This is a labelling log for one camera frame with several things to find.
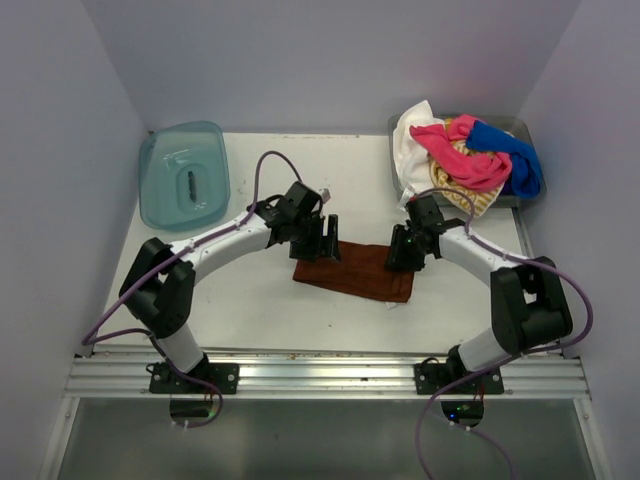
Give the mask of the brown microfiber towel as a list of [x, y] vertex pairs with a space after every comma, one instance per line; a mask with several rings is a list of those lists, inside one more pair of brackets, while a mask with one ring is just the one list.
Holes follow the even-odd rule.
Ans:
[[412, 295], [414, 273], [385, 268], [390, 247], [340, 241], [340, 261], [319, 258], [299, 260], [293, 280], [326, 290], [381, 302], [407, 303]]

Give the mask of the teal translucent plastic bin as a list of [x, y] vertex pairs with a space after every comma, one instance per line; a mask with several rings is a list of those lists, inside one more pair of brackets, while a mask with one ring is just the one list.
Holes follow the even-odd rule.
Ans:
[[138, 157], [139, 212], [150, 228], [190, 231], [219, 222], [230, 200], [223, 133], [209, 121], [155, 131]]

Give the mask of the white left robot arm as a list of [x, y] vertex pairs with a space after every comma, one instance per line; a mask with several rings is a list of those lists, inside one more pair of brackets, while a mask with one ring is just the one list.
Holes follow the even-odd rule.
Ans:
[[201, 390], [209, 360], [187, 324], [196, 285], [231, 262], [287, 243], [289, 257], [340, 259], [338, 217], [323, 214], [327, 189], [294, 182], [283, 195], [254, 199], [245, 214], [217, 229], [172, 244], [143, 243], [121, 286], [124, 306], [151, 333], [185, 392]]

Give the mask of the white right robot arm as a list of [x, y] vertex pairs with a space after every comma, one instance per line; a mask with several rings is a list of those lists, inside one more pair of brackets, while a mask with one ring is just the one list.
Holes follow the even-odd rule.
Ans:
[[480, 382], [481, 370], [572, 332], [564, 289], [550, 259], [499, 249], [477, 236], [469, 222], [445, 219], [431, 195], [410, 200], [405, 210], [408, 220], [394, 226], [386, 269], [419, 272], [432, 256], [458, 265], [489, 288], [490, 326], [447, 355], [445, 379], [451, 389], [468, 392]]

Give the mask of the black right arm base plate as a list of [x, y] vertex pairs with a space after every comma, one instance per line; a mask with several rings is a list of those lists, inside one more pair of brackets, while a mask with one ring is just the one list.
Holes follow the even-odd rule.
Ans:
[[[415, 391], [418, 395], [432, 395], [456, 380], [443, 363], [421, 362], [413, 365]], [[478, 378], [446, 391], [449, 395], [501, 395], [505, 392], [501, 372], [494, 369]]]

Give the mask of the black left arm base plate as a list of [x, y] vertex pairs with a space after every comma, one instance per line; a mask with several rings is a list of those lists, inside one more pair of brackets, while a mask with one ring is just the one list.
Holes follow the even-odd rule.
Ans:
[[176, 373], [167, 363], [148, 364], [145, 370], [151, 375], [149, 392], [152, 394], [189, 395], [214, 393], [222, 395], [237, 392], [240, 367], [236, 363], [209, 363], [189, 373]]

